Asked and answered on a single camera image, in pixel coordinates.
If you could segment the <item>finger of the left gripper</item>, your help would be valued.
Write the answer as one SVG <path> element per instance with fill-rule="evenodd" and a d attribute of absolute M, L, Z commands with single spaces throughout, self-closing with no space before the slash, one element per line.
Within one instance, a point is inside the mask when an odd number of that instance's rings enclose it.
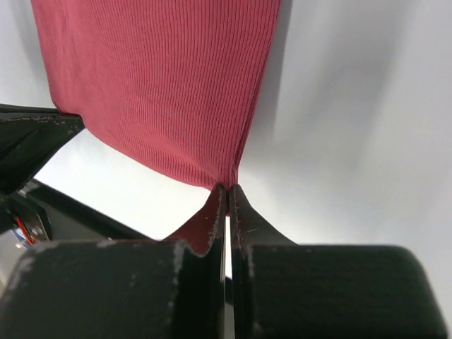
<path fill-rule="evenodd" d="M 85 128 L 77 114 L 1 105 L 1 193 L 21 189 L 68 141 Z"/>

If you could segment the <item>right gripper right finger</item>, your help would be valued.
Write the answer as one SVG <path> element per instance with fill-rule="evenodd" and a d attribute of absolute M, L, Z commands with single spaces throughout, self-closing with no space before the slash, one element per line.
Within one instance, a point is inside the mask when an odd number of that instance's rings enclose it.
<path fill-rule="evenodd" d="M 228 194 L 237 338 L 446 338 L 414 254 L 388 245 L 301 245 L 243 189 Z"/>

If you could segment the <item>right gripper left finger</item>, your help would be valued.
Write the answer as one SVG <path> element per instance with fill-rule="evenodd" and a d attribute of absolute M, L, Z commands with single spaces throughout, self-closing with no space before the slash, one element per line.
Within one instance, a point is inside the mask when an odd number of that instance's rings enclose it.
<path fill-rule="evenodd" d="M 222 338 L 227 193 L 162 241 L 45 242 L 18 260 L 2 338 Z"/>

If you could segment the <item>maroon garment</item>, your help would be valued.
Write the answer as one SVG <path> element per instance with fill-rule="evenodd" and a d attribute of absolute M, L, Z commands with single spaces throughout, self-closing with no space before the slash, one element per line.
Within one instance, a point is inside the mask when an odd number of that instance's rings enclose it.
<path fill-rule="evenodd" d="M 279 1 L 33 1 L 50 97 L 137 162 L 237 183 Z"/>

